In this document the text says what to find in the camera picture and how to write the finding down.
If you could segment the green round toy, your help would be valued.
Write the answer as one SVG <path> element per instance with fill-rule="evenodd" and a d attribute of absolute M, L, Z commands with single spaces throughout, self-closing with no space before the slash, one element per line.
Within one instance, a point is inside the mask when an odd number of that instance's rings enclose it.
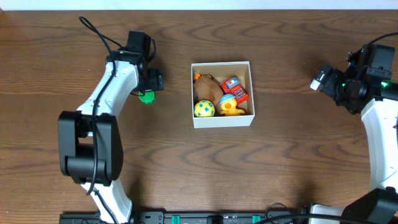
<path fill-rule="evenodd" d="M 155 100 L 155 92 L 154 91 L 141 91 L 139 93 L 139 99 L 144 104 L 151 104 Z"/>

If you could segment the brown plush capybara toy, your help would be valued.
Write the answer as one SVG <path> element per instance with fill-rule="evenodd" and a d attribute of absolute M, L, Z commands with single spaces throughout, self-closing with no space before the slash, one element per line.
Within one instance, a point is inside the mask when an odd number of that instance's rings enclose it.
<path fill-rule="evenodd" d="M 218 105 L 224 95 L 219 84 L 210 74 L 195 72 L 193 75 L 193 94 L 195 101 L 209 100 Z"/>

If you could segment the yellow ball with blue letters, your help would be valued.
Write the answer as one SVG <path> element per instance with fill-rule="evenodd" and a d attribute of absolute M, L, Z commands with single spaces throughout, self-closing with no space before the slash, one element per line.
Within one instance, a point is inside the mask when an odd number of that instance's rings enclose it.
<path fill-rule="evenodd" d="M 197 118 L 213 117 L 215 106 L 210 100 L 200 100 L 194 106 L 194 116 Z"/>

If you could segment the yellow rubber duck toy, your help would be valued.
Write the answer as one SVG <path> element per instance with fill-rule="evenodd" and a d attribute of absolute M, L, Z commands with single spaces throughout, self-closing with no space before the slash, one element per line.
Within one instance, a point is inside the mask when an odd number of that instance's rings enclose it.
<path fill-rule="evenodd" d="M 237 107 L 236 97 L 230 93 L 225 94 L 220 99 L 221 115 L 240 116 L 245 113 L 243 109 Z"/>

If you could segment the red toy fire truck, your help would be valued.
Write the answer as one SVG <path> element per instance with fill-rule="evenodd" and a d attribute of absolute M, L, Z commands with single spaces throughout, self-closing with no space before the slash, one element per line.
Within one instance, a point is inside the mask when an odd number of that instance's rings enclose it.
<path fill-rule="evenodd" d="M 221 89 L 225 94 L 232 94 L 236 97 L 237 104 L 241 104 L 249 98 L 246 90 L 237 77 L 230 77 L 221 83 Z"/>

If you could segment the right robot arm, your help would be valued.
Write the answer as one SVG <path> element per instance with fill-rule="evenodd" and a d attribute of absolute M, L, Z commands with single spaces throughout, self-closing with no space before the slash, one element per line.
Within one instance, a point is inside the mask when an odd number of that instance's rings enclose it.
<path fill-rule="evenodd" d="M 389 223 L 397 212 L 397 84 L 324 65 L 311 89 L 333 98 L 364 124 L 371 165 L 370 191 L 344 208 L 313 205 L 309 223 Z"/>

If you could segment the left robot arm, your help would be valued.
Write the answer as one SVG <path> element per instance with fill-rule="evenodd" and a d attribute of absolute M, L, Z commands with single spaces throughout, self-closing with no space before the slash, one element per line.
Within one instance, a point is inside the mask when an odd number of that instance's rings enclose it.
<path fill-rule="evenodd" d="M 104 75 L 76 111 L 58 117 L 60 169 L 92 196 L 96 213 L 64 213 L 60 223 L 133 223 L 133 202 L 119 178 L 123 146 L 119 114 L 131 92 L 145 96 L 164 89 L 163 74 L 126 56 L 108 59 Z"/>

